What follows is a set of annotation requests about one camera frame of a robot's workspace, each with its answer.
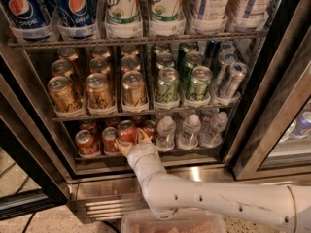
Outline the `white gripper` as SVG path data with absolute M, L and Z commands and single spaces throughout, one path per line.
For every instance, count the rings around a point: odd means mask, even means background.
M 147 133 L 141 129 L 137 129 L 138 142 L 135 145 L 130 142 L 123 142 L 116 139 L 119 151 L 127 157 L 128 164 L 134 171 L 141 187 L 146 186 L 150 179 L 156 176 L 166 176 L 167 172 L 161 162 L 156 146 L 151 143 Z

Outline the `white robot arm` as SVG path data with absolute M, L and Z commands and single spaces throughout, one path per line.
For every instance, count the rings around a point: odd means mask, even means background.
M 157 147 L 139 129 L 132 142 L 116 140 L 134 171 L 143 197 L 159 219 L 198 208 L 291 233 L 311 233 L 311 187 L 197 182 L 165 170 Z

